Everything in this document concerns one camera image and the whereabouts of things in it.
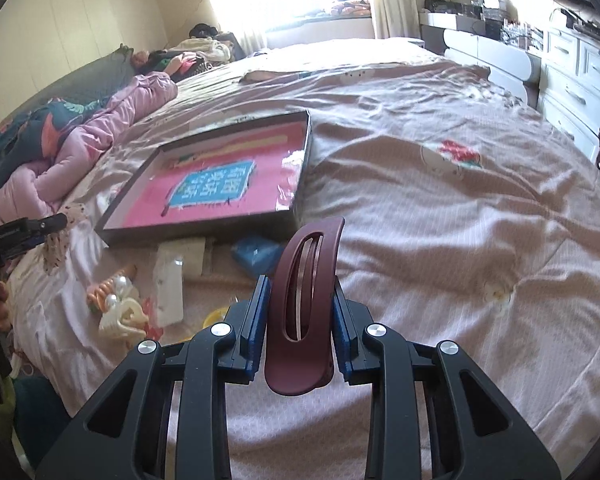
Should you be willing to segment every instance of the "blue sign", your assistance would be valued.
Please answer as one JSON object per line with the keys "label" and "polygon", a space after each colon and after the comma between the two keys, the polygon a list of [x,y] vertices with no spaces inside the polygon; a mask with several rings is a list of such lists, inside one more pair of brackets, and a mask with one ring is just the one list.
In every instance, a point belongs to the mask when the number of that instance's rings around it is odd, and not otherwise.
{"label": "blue sign", "polygon": [[244,195],[254,166],[252,160],[244,160],[189,173],[171,195],[169,207],[237,200]]}

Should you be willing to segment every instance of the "pink clothing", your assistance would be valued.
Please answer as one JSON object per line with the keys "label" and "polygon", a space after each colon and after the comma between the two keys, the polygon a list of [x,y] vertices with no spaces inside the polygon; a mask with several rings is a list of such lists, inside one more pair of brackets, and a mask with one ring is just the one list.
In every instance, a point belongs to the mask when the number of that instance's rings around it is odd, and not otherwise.
{"label": "pink clothing", "polygon": [[187,70],[189,70],[189,68],[191,68],[196,63],[197,60],[198,56],[196,56],[195,54],[193,56],[184,56],[182,58],[182,64],[180,65],[178,72],[181,74],[185,74]]}
{"label": "pink clothing", "polygon": [[156,111],[178,94],[164,72],[138,75],[114,94],[106,108],[69,134],[54,164],[23,164],[0,188],[0,225],[18,218],[44,218],[58,211],[62,199],[133,123]]}

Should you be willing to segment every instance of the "dark floral blanket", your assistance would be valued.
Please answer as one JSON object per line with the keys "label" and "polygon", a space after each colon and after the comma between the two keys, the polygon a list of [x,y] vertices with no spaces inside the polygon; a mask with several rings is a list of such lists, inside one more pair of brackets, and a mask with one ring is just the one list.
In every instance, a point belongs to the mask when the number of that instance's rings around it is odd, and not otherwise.
{"label": "dark floral blanket", "polygon": [[87,105],[53,98],[15,116],[0,128],[0,188],[19,166],[36,160],[53,162],[69,133],[106,106],[109,97]]}

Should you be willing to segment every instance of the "pink bedsheet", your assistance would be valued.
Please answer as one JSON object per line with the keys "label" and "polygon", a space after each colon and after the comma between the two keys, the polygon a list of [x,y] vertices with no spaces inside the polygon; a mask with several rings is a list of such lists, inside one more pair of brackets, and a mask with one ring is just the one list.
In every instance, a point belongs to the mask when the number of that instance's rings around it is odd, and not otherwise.
{"label": "pink bedsheet", "polygon": [[[237,83],[250,70],[346,63],[356,66]],[[11,275],[16,347],[73,415],[126,355],[124,343],[98,336],[86,288],[135,263],[142,296],[155,290],[155,248],[112,250],[93,231],[110,199],[164,142],[299,109],[311,114],[313,142],[298,205],[304,222],[347,219],[337,270],[347,297],[412,341],[458,341],[566,478],[600,435],[600,172],[484,69],[404,38],[296,45],[183,81],[176,100],[129,128],[72,191],[67,200],[88,219],[70,231],[66,261],[47,274],[37,248]],[[467,148],[454,150],[462,165],[441,155],[455,145]],[[224,280],[186,283],[184,322],[162,343],[253,293],[228,248],[214,248],[212,270]],[[363,478],[368,386],[336,373],[288,398],[261,372],[248,387],[228,386],[226,406],[233,478]],[[421,446],[430,478],[428,441]]]}
{"label": "pink bedsheet", "polygon": [[44,218],[58,211],[62,199],[91,171],[116,137],[178,94],[164,72],[138,75],[109,103],[67,137],[50,165],[23,164],[0,188],[0,225],[18,218]]}

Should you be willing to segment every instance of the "cardboard box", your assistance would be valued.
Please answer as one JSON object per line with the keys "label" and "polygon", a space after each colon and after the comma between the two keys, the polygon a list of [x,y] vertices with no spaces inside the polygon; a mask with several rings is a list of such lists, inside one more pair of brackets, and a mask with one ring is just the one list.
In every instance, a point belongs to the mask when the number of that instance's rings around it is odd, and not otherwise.
{"label": "cardboard box", "polygon": [[310,150],[307,111],[230,124],[159,146],[95,231],[109,246],[249,234],[287,240]]}

